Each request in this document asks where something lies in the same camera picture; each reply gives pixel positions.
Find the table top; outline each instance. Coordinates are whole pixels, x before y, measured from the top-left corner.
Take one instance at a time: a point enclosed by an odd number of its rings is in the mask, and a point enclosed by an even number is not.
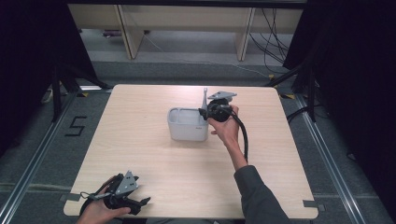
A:
[[[289,218],[315,218],[318,210],[303,205],[314,198],[276,90],[208,86],[208,95],[217,91],[237,93],[231,104],[240,108],[247,129],[249,164]],[[233,164],[219,138],[209,134],[204,142],[192,142],[170,136],[169,109],[198,108],[203,95],[201,86],[116,86],[71,193],[96,192],[111,176],[131,170],[140,178],[129,197],[151,197],[138,217],[242,218]],[[239,144],[243,149],[241,133]],[[64,212],[77,216],[83,203],[67,201]]]

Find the human hand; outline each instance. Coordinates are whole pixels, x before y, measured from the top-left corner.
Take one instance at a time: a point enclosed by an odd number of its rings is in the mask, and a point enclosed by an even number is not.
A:
[[[99,194],[104,194],[108,186],[103,188]],[[118,209],[109,209],[106,207],[103,200],[93,201],[85,208],[77,224],[103,224],[113,219],[131,212],[131,208],[122,207]]]
[[[238,106],[231,105],[233,112],[238,115]],[[208,123],[215,128],[215,131],[212,131],[212,134],[217,134],[219,139],[223,142],[224,146],[230,148],[238,145],[238,133],[239,133],[239,125],[236,120],[230,116],[224,122],[218,122],[215,119],[209,118],[207,119]]]

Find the aluminum rail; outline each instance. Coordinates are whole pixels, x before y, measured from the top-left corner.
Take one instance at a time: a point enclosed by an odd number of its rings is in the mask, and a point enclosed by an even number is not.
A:
[[[300,108],[306,106],[304,97],[301,94],[296,94],[297,105]],[[334,159],[332,158],[332,153],[328,149],[319,129],[315,122],[309,118],[306,112],[303,113],[304,121],[306,126],[308,127],[309,132],[311,132],[312,137],[318,147],[318,151],[320,153],[321,158],[326,165],[327,171],[329,172],[330,177],[332,178],[332,182],[334,183],[335,188],[341,198],[341,201],[346,208],[346,212],[349,215],[352,223],[354,224],[364,224],[366,223],[361,210],[359,208],[358,203],[356,202],[351,190],[347,186],[347,183],[343,176],[341,175],[340,170],[338,169]]]

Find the white container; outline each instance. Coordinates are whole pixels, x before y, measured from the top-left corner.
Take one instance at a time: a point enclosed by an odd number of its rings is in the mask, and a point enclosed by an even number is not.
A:
[[[170,109],[168,126],[174,140],[205,141],[207,138],[207,121],[196,108]]]

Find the black cloth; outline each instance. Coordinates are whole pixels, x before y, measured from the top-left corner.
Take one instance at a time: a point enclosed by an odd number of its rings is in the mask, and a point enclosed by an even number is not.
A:
[[[244,166],[233,177],[242,195],[242,211],[246,224],[290,223],[274,193],[262,182],[256,167]]]

